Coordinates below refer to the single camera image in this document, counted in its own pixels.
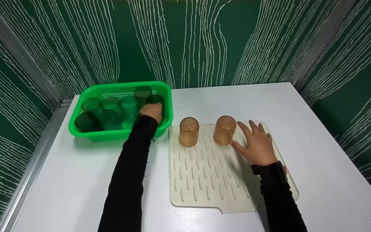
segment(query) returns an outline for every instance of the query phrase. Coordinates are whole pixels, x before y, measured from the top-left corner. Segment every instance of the black sleeve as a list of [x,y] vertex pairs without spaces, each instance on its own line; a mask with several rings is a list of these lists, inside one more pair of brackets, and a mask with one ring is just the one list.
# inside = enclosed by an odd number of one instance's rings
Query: black sleeve
[[270,232],[306,232],[307,228],[285,182],[270,188],[262,188]]
[[109,184],[99,232],[141,231],[141,197],[157,121],[142,115],[125,141]]

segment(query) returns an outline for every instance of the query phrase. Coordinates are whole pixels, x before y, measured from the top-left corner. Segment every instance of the green plastic basket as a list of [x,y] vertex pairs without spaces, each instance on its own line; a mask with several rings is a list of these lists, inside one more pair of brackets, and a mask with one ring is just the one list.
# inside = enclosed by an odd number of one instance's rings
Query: green plastic basket
[[155,137],[160,137],[164,134],[165,130],[171,125],[173,121],[173,105],[171,99],[171,88],[164,82],[161,81],[143,81],[143,82],[130,82],[130,83],[118,83],[118,84],[107,84],[107,85],[94,85],[83,91],[78,99],[77,105],[75,106],[74,112],[72,113],[71,119],[68,123],[68,129],[75,137],[85,137],[94,141],[106,141],[106,140],[123,140],[127,139],[133,123],[124,120],[123,130],[108,130],[98,132],[87,132],[82,133],[75,126],[75,119],[83,111],[81,104],[84,100],[90,97],[98,97],[104,99],[106,97],[119,97],[120,99],[125,96],[133,95],[135,88],[139,86],[147,85],[153,90],[153,94],[159,94],[165,99],[165,117],[163,121],[158,125]]

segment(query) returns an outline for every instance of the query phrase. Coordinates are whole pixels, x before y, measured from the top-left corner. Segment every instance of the human hand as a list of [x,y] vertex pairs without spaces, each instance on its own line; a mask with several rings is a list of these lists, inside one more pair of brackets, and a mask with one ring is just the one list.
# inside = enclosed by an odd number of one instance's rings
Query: human hand
[[146,104],[143,108],[141,108],[140,113],[154,118],[157,121],[157,123],[161,123],[162,120],[161,109],[162,109],[161,103]]
[[243,147],[233,140],[231,141],[232,147],[251,164],[267,166],[277,162],[270,134],[264,132],[261,123],[259,123],[258,127],[252,120],[249,120],[249,123],[253,132],[242,122],[237,122],[237,125],[240,126],[246,136],[247,147]]

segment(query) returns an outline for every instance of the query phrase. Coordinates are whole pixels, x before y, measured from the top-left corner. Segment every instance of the green cup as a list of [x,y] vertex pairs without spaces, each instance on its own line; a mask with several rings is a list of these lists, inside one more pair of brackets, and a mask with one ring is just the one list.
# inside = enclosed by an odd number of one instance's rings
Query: green cup
[[103,131],[97,116],[90,111],[82,112],[78,115],[74,124],[82,133]]
[[162,116],[161,122],[162,122],[165,116],[165,99],[159,94],[153,94],[147,97],[146,104],[157,104],[157,103],[162,104],[162,108],[161,108],[161,116]]
[[121,106],[124,110],[125,119],[134,123],[139,113],[137,98],[135,96],[123,97],[121,99]]
[[98,116],[101,126],[106,131],[122,130],[122,120],[114,110],[104,110]]
[[113,110],[117,112],[118,117],[121,121],[124,121],[124,110],[121,106],[118,97],[106,97],[101,101],[101,108],[103,110]]
[[93,112],[96,116],[103,112],[101,108],[101,100],[97,97],[87,98],[82,102],[81,109],[87,112]]
[[146,105],[147,97],[151,96],[153,90],[150,86],[139,86],[134,90],[134,96],[137,98],[138,109],[140,110]]

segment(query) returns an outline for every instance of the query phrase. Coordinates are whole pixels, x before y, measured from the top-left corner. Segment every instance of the beige drying mat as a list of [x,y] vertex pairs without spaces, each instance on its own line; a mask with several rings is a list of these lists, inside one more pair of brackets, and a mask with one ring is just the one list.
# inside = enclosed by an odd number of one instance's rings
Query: beige drying mat
[[[268,133],[267,125],[262,124]],[[213,141],[214,128],[215,125],[200,125],[198,143],[194,147],[184,147],[178,141],[180,127],[171,127],[171,202],[177,207],[218,208],[222,213],[255,212],[257,206],[264,204],[259,178],[231,145],[222,147]],[[247,144],[238,126],[233,139],[243,146]],[[273,148],[277,159],[285,165],[274,140]],[[287,178],[297,200],[299,192],[289,172]]]

